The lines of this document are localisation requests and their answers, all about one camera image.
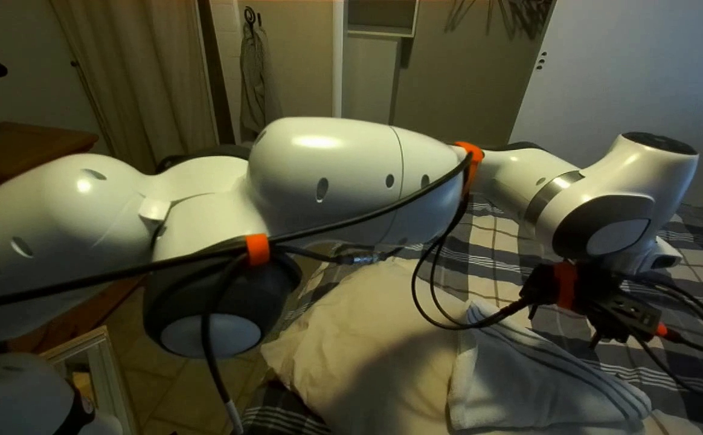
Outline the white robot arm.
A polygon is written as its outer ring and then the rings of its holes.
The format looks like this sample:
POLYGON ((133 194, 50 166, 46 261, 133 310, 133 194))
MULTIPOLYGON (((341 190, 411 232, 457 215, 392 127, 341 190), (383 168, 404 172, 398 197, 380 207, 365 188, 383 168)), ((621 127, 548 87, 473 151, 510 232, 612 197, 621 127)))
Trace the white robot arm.
MULTIPOLYGON (((577 166, 534 142, 487 149, 353 117, 277 117, 246 155, 143 174, 68 155, 0 184, 0 343, 144 275, 144 331, 184 358, 240 355, 296 285, 295 248, 432 243, 472 194, 568 261, 641 273, 671 261, 661 225, 699 166, 690 145, 630 130, 577 166)), ((121 435, 44 358, 0 349, 0 435, 121 435)))

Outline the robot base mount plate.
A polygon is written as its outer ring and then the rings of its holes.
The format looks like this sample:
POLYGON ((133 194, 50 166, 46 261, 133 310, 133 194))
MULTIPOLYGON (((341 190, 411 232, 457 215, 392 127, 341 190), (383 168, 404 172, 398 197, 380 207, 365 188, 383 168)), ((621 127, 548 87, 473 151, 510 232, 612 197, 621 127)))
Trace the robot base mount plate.
POLYGON ((44 358, 81 392, 88 404, 113 416, 121 435, 137 435, 129 388, 106 326, 44 349, 44 358))

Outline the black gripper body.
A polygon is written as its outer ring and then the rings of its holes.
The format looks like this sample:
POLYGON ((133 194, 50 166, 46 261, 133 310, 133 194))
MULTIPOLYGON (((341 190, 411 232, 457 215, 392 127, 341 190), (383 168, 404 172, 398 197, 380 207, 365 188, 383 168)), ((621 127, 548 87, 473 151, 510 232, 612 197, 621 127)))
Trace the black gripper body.
POLYGON ((522 285, 522 299, 531 305, 531 313, 540 305, 583 313, 598 341, 638 339, 678 339, 678 334, 661 322, 661 311, 650 302, 625 293, 621 278, 590 264, 540 264, 522 285))

